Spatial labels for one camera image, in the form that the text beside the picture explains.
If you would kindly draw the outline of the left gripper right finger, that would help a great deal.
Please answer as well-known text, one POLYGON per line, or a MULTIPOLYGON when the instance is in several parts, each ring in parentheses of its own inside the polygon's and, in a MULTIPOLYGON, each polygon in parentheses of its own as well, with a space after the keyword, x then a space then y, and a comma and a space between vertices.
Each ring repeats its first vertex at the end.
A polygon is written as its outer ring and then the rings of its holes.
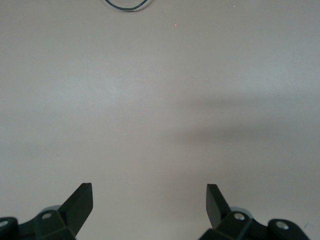
POLYGON ((271 219, 267 225, 256 221, 248 211, 231 208, 216 184, 206 187, 206 212, 211 223, 201 240, 308 240, 294 222, 271 219))

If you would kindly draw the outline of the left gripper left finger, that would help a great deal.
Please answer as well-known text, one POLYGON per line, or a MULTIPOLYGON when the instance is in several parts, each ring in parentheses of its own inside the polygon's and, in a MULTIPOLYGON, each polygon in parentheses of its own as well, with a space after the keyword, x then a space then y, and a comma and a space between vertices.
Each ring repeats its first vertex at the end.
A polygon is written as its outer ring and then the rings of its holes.
POLYGON ((62 204, 44 208, 19 224, 12 216, 0 219, 2 240, 75 240, 93 210, 91 183, 82 183, 62 204))

